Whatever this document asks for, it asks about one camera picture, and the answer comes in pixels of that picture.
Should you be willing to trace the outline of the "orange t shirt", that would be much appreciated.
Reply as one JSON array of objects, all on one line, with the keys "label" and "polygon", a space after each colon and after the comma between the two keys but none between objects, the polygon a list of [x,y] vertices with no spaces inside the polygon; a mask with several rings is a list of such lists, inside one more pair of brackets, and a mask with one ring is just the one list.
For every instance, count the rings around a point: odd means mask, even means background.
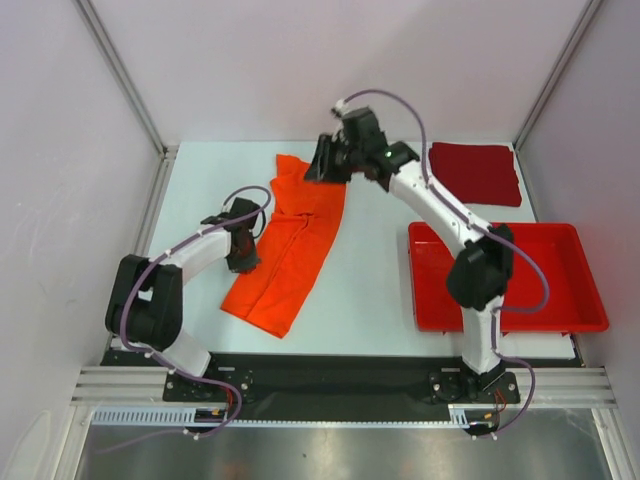
[{"label": "orange t shirt", "polygon": [[257,245],[261,263],[236,278],[220,306],[277,338],[288,334],[311,293],[344,212],[346,187],[307,182],[308,168],[295,156],[276,156],[275,207]]}]

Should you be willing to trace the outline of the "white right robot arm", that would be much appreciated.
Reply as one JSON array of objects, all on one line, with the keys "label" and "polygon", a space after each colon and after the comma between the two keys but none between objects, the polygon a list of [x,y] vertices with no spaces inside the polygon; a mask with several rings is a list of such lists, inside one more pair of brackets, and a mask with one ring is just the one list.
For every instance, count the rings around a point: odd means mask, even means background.
[{"label": "white right robot arm", "polygon": [[305,180],[346,184],[353,175],[363,174],[406,204],[438,235],[454,260],[446,289],[463,318],[461,388],[473,401],[486,400],[505,372],[492,342],[497,310],[513,274],[511,230],[505,225],[493,227],[468,213],[415,150],[402,141],[388,142],[370,108],[335,106],[331,113],[339,125],[319,136]]}]

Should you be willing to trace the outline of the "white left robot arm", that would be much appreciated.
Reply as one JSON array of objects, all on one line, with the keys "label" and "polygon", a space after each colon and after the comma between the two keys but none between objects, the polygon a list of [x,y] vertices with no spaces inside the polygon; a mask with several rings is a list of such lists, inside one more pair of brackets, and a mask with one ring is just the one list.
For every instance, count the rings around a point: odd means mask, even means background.
[{"label": "white left robot arm", "polygon": [[248,273],[259,263],[257,221],[266,222],[265,205],[242,197],[227,198],[222,211],[155,258],[129,254],[118,265],[106,309],[106,330],[122,345],[141,353],[185,379],[199,400],[223,390],[241,403],[238,389],[223,381],[212,353],[185,328],[186,284],[218,261],[233,273]]}]

